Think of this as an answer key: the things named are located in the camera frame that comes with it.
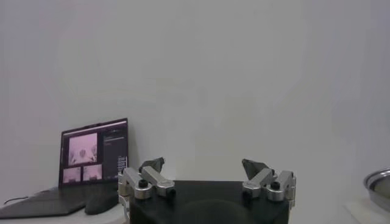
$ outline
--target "white wall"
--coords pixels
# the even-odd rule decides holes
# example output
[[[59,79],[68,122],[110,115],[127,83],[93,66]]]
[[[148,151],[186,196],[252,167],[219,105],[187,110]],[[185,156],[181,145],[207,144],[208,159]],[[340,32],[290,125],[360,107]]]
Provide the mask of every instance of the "white wall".
[[[0,1],[0,201],[56,185],[60,132],[128,117],[131,165],[295,171],[291,223],[390,166],[389,1]]]

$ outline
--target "laptop screen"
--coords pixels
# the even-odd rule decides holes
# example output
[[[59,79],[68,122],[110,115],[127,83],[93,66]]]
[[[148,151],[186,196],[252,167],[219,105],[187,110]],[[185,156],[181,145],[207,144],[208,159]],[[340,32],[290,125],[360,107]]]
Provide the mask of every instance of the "laptop screen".
[[[127,119],[64,131],[59,186],[117,181],[127,159]]]

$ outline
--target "computer mouse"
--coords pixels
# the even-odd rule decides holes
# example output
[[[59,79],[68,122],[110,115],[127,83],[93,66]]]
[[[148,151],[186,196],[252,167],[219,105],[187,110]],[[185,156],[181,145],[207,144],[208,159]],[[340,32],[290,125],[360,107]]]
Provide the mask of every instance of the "computer mouse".
[[[85,213],[96,215],[109,210],[118,204],[116,191],[103,191],[98,195],[92,195],[85,205]]]

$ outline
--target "laptop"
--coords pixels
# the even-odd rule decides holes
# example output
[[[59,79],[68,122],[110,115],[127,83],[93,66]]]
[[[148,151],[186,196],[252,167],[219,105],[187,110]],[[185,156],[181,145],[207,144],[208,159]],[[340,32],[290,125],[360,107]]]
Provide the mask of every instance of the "laptop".
[[[127,118],[63,131],[58,187],[0,209],[0,219],[68,215],[118,187],[127,167]]]

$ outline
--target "video call window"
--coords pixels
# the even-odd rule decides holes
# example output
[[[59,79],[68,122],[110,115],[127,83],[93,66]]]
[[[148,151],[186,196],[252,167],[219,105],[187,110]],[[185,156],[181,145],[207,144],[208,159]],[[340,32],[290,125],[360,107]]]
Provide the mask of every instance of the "video call window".
[[[63,170],[63,183],[80,182],[81,167],[69,168]]]
[[[83,168],[83,181],[101,180],[102,165],[85,166]]]
[[[98,160],[98,134],[83,135],[69,139],[68,165],[95,163]]]

